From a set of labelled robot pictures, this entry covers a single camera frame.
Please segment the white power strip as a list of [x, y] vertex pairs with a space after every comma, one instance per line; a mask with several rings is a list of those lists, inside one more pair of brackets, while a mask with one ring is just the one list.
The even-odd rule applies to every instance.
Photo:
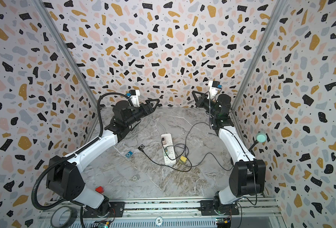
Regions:
[[175, 165], [177, 160], [176, 160], [176, 154], [174, 150], [172, 136], [171, 134], [162, 134], [161, 139], [163, 137], [166, 140], [166, 144], [163, 144], [161, 142], [165, 165], [168, 165], [168, 166]]

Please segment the blue mp3 player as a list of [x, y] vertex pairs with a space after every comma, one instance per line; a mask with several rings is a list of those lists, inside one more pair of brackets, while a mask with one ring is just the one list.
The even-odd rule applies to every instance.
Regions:
[[130, 158], [130, 157], [132, 157], [132, 155], [133, 155], [133, 152], [129, 151], [125, 156], [126, 156], [127, 158]]

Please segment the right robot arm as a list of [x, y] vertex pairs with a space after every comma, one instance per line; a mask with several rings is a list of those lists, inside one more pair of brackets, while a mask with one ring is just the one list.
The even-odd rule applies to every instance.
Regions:
[[204, 108], [209, 114], [209, 124], [228, 150], [233, 169], [229, 185], [218, 191], [213, 198], [213, 208], [218, 214], [229, 214], [236, 202], [248, 196], [257, 196], [264, 191], [266, 164], [258, 160], [240, 139], [229, 113], [231, 97], [220, 94], [217, 100], [209, 93], [193, 91], [196, 107]]

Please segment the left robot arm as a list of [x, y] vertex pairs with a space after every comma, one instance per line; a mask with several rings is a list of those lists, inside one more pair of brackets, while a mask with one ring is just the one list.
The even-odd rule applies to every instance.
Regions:
[[[122, 141], [127, 134], [138, 124], [142, 118], [154, 113], [158, 107], [159, 99], [147, 99], [139, 102], [139, 91], [130, 90], [128, 94], [121, 94], [124, 100], [113, 106], [113, 117], [107, 126], [103, 125], [101, 101], [113, 92], [103, 94], [97, 101], [97, 116], [100, 131], [96, 138], [77, 149], [76, 151], [60, 157], [58, 155], [50, 159], [48, 167], [37, 178], [32, 192], [32, 205], [40, 210], [50, 210], [64, 201], [74, 203], [82, 209], [93, 211], [98, 217], [105, 217], [110, 212], [109, 198], [85, 185], [82, 178], [84, 169], [107, 149]], [[43, 179], [46, 179], [46, 187], [59, 195], [57, 202], [43, 206], [39, 203], [37, 193]]]

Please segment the yellow USB charger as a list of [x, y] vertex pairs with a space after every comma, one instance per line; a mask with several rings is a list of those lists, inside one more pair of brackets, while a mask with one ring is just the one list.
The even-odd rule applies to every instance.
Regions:
[[187, 157], [185, 156], [180, 156], [179, 158], [179, 162], [182, 163], [182, 164], [186, 164], [188, 161]]

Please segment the red cube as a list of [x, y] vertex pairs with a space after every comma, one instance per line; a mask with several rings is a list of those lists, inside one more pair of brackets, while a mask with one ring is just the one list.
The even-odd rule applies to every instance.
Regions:
[[104, 193], [104, 189], [103, 189], [102, 186], [97, 187], [95, 190], [96, 190], [96, 192], [98, 192], [100, 194]]

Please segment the black tape roll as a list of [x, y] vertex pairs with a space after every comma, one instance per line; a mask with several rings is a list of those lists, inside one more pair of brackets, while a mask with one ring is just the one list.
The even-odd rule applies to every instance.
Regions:
[[69, 228], [77, 220], [77, 210], [70, 206], [62, 206], [57, 209], [51, 219], [52, 228]]

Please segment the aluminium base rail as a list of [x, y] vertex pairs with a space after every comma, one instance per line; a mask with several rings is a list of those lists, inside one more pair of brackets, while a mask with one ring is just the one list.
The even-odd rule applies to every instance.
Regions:
[[70, 228], [284, 228], [285, 222], [274, 198], [263, 195], [240, 199], [229, 214], [218, 214], [213, 200], [204, 197], [113, 199], [110, 212], [99, 218], [71, 203], [42, 212], [35, 228], [52, 228], [50, 219], [62, 206], [77, 210]]

